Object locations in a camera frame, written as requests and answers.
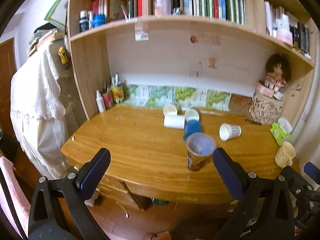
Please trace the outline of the printed clear plastic cup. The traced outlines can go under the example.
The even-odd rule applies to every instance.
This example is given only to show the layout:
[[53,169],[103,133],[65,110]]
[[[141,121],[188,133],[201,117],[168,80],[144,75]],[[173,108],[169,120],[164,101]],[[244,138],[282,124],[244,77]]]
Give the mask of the printed clear plastic cup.
[[193,133],[187,137],[187,168],[199,171],[216,149],[215,140],[205,133]]

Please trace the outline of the checkered paper cup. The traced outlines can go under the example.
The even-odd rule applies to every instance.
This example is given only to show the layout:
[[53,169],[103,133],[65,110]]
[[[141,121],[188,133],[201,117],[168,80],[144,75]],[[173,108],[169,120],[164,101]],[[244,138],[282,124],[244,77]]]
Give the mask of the checkered paper cup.
[[240,126],[223,123],[219,128],[219,137],[222,141],[227,141],[240,137],[241,132]]

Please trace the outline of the plain white paper cup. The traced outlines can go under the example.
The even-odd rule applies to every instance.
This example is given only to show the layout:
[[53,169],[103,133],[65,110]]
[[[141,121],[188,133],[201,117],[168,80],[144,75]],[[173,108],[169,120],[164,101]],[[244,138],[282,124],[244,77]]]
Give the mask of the plain white paper cup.
[[184,129],[185,117],[183,115],[166,115],[164,117],[164,127],[173,129]]

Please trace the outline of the wooden desk drawer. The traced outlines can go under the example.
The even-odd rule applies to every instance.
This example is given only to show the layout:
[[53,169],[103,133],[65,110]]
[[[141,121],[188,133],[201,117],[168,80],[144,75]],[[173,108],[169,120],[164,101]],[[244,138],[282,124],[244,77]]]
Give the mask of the wooden desk drawer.
[[145,186],[114,174],[112,165],[103,175],[97,190],[103,197],[116,200],[124,206],[142,211],[152,206],[151,198],[144,192]]

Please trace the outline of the letter print paper bag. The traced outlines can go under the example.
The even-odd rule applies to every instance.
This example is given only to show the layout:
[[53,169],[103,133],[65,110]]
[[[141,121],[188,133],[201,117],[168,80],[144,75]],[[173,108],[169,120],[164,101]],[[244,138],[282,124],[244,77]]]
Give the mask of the letter print paper bag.
[[283,105],[283,101],[279,101],[274,97],[268,98],[256,92],[254,88],[249,113],[254,121],[271,125],[279,119]]

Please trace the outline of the dark pen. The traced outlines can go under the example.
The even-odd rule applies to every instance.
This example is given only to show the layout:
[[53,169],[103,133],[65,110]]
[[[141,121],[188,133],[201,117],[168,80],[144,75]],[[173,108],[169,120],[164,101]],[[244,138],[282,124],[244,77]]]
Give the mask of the dark pen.
[[254,120],[251,120],[251,119],[245,119],[245,122],[249,123],[249,124],[253,124],[253,125],[258,125],[258,126],[261,126],[262,124],[259,123],[259,122],[256,122]]

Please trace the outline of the pink box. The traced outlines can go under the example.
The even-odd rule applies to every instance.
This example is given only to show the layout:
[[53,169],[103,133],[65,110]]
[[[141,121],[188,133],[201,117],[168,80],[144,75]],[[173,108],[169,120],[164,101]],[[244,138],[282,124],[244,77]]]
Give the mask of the pink box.
[[259,81],[255,85],[255,91],[259,92],[260,94],[262,94],[268,98],[272,98],[274,95],[274,90],[262,85]]

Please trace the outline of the brown cardboard sheet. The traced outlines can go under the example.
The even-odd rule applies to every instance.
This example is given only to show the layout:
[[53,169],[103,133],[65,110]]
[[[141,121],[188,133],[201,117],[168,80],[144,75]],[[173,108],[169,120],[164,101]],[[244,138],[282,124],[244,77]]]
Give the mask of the brown cardboard sheet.
[[228,109],[230,114],[250,117],[249,108],[252,105],[252,98],[242,95],[232,94]]

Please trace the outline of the curly hair doll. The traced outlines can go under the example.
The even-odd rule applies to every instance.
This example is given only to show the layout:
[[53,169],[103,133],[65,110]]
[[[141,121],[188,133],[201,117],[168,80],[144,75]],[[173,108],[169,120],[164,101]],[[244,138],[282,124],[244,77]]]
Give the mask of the curly hair doll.
[[265,64],[266,78],[264,85],[274,93],[285,87],[291,80],[291,67],[284,56],[273,54]]

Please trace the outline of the white lotion bottle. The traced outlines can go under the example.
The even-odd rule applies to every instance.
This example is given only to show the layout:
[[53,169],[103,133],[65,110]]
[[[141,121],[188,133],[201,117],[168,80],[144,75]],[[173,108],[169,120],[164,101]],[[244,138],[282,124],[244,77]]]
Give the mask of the white lotion bottle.
[[100,94],[99,90],[96,90],[96,102],[97,107],[100,113],[104,113],[106,111],[104,100],[102,95]]

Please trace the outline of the red pen holder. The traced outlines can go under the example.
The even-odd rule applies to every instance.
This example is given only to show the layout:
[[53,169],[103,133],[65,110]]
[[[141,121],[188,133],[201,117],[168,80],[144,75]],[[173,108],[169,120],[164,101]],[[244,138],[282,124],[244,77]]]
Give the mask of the red pen holder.
[[103,93],[102,93],[104,105],[106,109],[109,109],[113,107],[113,96],[110,88],[107,88]]

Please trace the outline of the grape print poster strip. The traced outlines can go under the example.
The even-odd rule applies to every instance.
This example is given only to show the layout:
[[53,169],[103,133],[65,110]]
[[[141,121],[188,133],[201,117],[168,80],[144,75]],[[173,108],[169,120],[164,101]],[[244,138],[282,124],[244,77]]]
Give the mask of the grape print poster strip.
[[185,111],[191,107],[229,111],[231,94],[213,89],[194,87],[125,85],[124,101],[127,106],[161,109],[175,103]]

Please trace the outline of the wooden bookshelf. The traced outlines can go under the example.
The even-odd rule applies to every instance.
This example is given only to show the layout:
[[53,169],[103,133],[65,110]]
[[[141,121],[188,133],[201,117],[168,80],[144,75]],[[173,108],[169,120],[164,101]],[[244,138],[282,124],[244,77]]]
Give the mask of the wooden bookshelf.
[[292,79],[281,116],[296,126],[306,106],[316,63],[316,26],[298,0],[269,0],[310,28],[311,55],[267,35],[265,0],[246,0],[245,25],[206,17],[143,16],[80,32],[79,16],[91,0],[68,1],[68,37],[75,81],[86,118],[98,112],[95,92],[114,73],[137,85],[188,86],[250,96],[274,53],[287,57]]

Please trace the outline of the dark blue bottle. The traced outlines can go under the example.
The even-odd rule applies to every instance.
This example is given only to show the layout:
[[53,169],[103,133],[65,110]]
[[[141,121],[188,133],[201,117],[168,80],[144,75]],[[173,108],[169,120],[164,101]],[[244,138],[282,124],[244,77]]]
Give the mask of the dark blue bottle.
[[87,10],[80,11],[79,29],[80,32],[84,32],[89,29],[89,19]]

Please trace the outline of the row of books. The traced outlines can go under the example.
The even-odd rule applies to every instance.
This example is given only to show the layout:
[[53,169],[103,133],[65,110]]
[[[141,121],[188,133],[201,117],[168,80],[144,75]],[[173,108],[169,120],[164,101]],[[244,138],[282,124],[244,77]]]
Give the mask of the row of books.
[[171,12],[247,24],[246,0],[171,0]]

